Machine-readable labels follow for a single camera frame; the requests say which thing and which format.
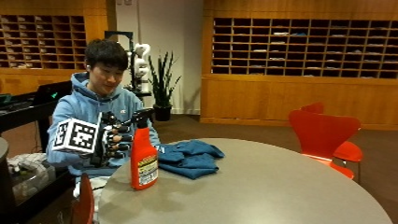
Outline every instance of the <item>potted plant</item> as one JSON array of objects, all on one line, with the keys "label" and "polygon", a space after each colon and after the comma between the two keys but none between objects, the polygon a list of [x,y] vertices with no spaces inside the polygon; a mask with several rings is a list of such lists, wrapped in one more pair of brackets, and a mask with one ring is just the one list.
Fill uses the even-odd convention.
[{"label": "potted plant", "polygon": [[151,84],[151,92],[154,97],[154,115],[155,120],[166,121],[170,120],[170,111],[171,111],[171,94],[175,88],[175,85],[179,81],[181,76],[178,76],[174,85],[171,85],[171,66],[174,64],[174,57],[173,52],[170,54],[165,52],[163,58],[158,58],[158,69],[154,68],[150,56],[147,57],[149,67],[150,67],[150,74],[151,79],[149,78],[149,82]]}]

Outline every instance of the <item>plant pot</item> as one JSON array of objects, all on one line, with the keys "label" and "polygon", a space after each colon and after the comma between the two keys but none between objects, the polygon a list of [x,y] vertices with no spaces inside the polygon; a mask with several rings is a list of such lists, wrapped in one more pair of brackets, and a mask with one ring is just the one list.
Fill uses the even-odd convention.
[{"label": "plant pot", "polygon": [[154,120],[157,121],[170,120],[171,106],[162,107],[162,106],[153,105],[153,108],[154,108]]}]

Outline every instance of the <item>blue hoodie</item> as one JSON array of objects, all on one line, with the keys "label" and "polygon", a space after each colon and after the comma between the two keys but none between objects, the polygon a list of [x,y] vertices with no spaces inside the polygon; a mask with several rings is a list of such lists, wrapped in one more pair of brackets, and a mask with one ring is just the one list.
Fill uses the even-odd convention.
[{"label": "blue hoodie", "polygon": [[[89,159],[82,159],[77,154],[53,151],[53,139],[57,130],[58,122],[65,119],[74,118],[84,120],[89,123],[97,124],[100,112],[110,111],[119,121],[126,121],[131,118],[133,112],[142,109],[142,101],[130,91],[125,90],[121,85],[117,89],[104,98],[90,91],[85,85],[88,82],[85,73],[76,73],[72,75],[72,94],[62,97],[54,108],[52,114],[52,125],[48,129],[48,162],[56,167],[68,166],[68,170],[73,175],[81,175],[82,172],[88,173],[90,177],[110,176],[115,169],[129,161],[130,151],[123,152],[122,159],[110,159],[109,166],[96,168],[89,164]],[[155,130],[147,121],[149,127],[149,140],[151,145],[158,145],[159,138]],[[134,134],[134,129],[130,127],[130,132],[125,134]]]}]

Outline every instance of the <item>gray table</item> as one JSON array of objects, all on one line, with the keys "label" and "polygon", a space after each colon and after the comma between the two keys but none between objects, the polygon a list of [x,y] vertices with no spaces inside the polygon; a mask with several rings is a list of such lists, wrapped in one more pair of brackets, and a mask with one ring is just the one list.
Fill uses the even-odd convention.
[{"label": "gray table", "polygon": [[383,224],[370,194],[330,167],[257,142],[206,138],[225,158],[218,172],[190,180],[159,170],[149,189],[129,187],[129,162],[104,187],[100,223]]},{"label": "gray table", "polygon": [[14,208],[8,154],[9,143],[0,137],[0,216]]}]

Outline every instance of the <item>black hair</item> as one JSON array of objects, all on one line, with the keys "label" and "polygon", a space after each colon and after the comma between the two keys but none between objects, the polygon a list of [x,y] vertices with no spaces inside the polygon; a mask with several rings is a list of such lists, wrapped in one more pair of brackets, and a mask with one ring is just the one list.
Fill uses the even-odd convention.
[{"label": "black hair", "polygon": [[85,63],[92,68],[96,63],[125,70],[127,67],[127,56],[119,43],[108,39],[92,40],[85,48]]}]

